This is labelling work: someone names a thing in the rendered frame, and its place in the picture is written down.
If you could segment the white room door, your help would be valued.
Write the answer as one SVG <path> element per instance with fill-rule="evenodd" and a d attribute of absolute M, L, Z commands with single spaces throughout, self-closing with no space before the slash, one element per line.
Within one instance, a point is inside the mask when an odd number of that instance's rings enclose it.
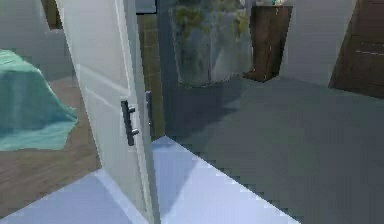
<path fill-rule="evenodd" d="M 134 224 L 161 224 L 135 0 L 56 0 L 102 166 Z M 140 131 L 129 146 L 121 102 Z"/>

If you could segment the bed with teal cover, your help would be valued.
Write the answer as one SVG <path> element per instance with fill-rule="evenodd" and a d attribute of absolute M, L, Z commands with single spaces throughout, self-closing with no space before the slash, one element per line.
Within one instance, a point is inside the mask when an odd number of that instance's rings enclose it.
<path fill-rule="evenodd" d="M 61 150 L 77 122 L 40 69 L 0 49 L 0 152 Z"/>

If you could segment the dark brown wooden dresser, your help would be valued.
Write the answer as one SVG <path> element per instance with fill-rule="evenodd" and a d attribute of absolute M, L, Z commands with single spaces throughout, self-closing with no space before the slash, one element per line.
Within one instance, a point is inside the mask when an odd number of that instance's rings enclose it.
<path fill-rule="evenodd" d="M 384 0 L 357 0 L 329 88 L 384 99 Z"/>

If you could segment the dark brown wooden cabinet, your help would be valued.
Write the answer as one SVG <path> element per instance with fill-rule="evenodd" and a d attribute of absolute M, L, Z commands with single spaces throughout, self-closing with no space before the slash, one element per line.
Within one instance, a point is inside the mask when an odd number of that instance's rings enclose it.
<path fill-rule="evenodd" d="M 252 70 L 245 77 L 266 82 L 279 75 L 292 6 L 253 6 L 250 16 Z"/>

